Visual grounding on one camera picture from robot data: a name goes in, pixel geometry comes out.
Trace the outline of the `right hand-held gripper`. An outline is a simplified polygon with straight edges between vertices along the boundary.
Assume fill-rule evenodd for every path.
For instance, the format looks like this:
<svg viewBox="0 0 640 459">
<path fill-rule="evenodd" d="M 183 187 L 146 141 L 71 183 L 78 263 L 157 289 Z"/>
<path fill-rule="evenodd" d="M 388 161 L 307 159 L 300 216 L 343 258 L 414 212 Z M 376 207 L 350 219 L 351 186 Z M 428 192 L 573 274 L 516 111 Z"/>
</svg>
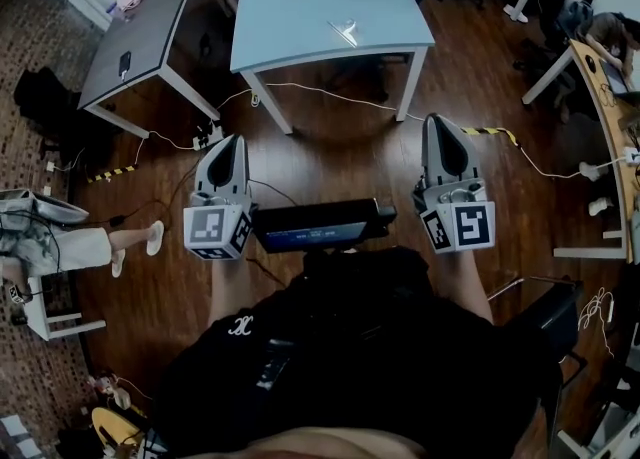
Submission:
<svg viewBox="0 0 640 459">
<path fill-rule="evenodd" d="M 460 127 L 437 113 L 423 123 L 422 168 L 412 199 L 434 252 L 492 247 L 495 203 L 476 150 Z"/>
</svg>

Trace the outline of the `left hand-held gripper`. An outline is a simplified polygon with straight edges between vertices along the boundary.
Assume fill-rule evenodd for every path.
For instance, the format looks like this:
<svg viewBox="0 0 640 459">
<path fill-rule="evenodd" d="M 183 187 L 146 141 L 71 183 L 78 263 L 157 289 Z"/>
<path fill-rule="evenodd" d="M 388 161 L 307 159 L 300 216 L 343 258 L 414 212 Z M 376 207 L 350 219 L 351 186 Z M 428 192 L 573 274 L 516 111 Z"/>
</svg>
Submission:
<svg viewBox="0 0 640 459">
<path fill-rule="evenodd" d="M 234 134 L 199 162 L 190 205 L 183 210 L 185 248 L 197 257 L 237 260 L 252 231 L 245 139 Z"/>
</svg>

